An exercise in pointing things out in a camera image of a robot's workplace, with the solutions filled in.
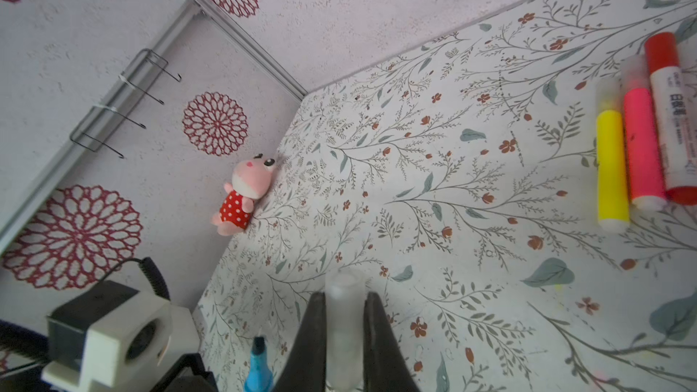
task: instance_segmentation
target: black cable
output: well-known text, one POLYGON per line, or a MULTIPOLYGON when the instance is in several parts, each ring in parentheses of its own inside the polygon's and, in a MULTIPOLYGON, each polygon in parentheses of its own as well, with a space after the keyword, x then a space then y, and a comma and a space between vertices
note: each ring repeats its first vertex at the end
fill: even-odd
POLYGON ((152 291, 155 295, 162 297, 166 300, 170 299, 170 290, 167 289, 167 283, 164 282, 164 277, 160 273, 160 270, 155 265, 150 257, 144 257, 142 259, 137 259, 136 257, 129 257, 127 259, 121 260, 119 263, 114 265, 105 275, 103 275, 96 284, 99 284, 107 279, 113 272, 121 269, 123 264, 127 262, 138 262, 138 267, 143 272, 145 278, 148 279, 152 291))
POLYGON ((40 363, 49 362, 46 336, 2 319, 0 319, 0 350, 19 354, 40 363))

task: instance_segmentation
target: blue marker tip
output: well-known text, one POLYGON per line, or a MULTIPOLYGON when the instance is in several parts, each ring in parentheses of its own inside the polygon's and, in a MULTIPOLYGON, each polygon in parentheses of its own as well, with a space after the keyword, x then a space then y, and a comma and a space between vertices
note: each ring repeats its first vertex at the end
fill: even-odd
POLYGON ((269 392, 272 386, 273 376, 266 363, 266 342, 264 337, 257 336, 252 344, 245 392, 269 392))

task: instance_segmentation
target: red polka dot outfit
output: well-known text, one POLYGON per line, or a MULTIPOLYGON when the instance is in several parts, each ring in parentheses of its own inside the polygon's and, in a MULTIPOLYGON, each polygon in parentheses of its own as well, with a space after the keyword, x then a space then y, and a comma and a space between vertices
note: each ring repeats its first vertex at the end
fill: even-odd
POLYGON ((251 217, 242 210, 242 196, 237 191, 231 191, 220 208, 220 219, 246 229, 251 217))

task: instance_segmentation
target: plush toy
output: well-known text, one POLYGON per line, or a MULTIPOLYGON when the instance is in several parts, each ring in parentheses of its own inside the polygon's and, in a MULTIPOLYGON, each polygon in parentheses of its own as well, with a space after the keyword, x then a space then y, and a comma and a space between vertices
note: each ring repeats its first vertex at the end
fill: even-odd
POLYGON ((244 232, 254 211, 254 200, 266 194, 274 170, 273 159, 262 160, 257 154, 250 161, 242 161, 232 171, 232 184, 225 182, 227 198, 211 222, 223 236, 244 232))

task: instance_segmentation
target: table surface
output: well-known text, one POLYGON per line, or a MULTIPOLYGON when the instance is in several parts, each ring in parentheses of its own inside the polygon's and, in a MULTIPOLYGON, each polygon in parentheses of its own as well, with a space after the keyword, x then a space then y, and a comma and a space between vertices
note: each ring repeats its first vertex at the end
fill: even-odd
POLYGON ((528 0, 307 96, 195 312, 220 390, 260 333, 278 376, 337 267, 423 391, 697 387, 697 212, 600 231, 594 139, 597 81, 655 32, 694 96, 696 4, 528 0))

